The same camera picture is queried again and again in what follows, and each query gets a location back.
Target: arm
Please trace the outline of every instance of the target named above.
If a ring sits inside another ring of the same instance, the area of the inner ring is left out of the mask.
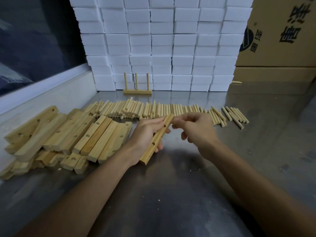
[[[163,127],[163,120],[164,117],[140,121],[119,151],[16,236],[87,236],[126,170],[138,163],[153,133]]]
[[[183,140],[194,143],[200,154],[222,173],[236,195],[268,235],[316,236],[313,216],[286,192],[256,172],[217,138],[211,117],[187,113],[173,120],[184,131]]]

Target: wooden stand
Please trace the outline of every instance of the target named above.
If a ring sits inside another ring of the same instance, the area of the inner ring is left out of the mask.
[[[137,73],[135,73],[135,82],[136,82],[136,90],[129,90],[127,88],[127,80],[126,80],[126,73],[124,73],[124,80],[125,80],[125,90],[123,90],[123,94],[145,94],[151,95],[152,91],[149,90],[149,75],[147,73],[147,90],[138,90],[138,82],[137,82]]]

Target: hand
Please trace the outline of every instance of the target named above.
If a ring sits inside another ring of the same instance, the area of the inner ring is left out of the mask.
[[[189,112],[184,115],[174,117],[172,128],[181,128],[181,139],[188,139],[189,143],[197,146],[200,154],[213,144],[220,143],[212,123],[212,117],[207,113]]]
[[[128,142],[124,145],[130,151],[130,157],[132,158],[132,165],[138,163],[139,159],[147,150],[151,143],[154,133],[159,131],[163,126],[163,120],[165,117],[160,117],[157,119],[140,120],[133,131]],[[155,152],[163,149],[162,142],[158,144]]]

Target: metal table surface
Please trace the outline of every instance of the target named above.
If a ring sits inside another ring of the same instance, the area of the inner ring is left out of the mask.
[[[121,91],[99,92],[98,100],[126,100]],[[197,104],[205,109],[238,107],[249,119],[215,127],[219,138],[257,171],[316,210],[316,98],[314,94],[233,94],[154,91],[133,96],[142,102]],[[133,128],[137,121],[132,120]],[[263,232],[216,167],[180,130],[163,138],[164,149],[148,165],[130,168],[91,229],[89,236],[262,236]],[[84,175],[59,165],[14,176],[0,186],[0,236],[11,236],[64,195]]]

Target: stack of white foam blocks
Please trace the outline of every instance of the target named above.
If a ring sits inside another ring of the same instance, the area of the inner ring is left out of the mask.
[[[70,0],[102,91],[227,91],[252,2]]]

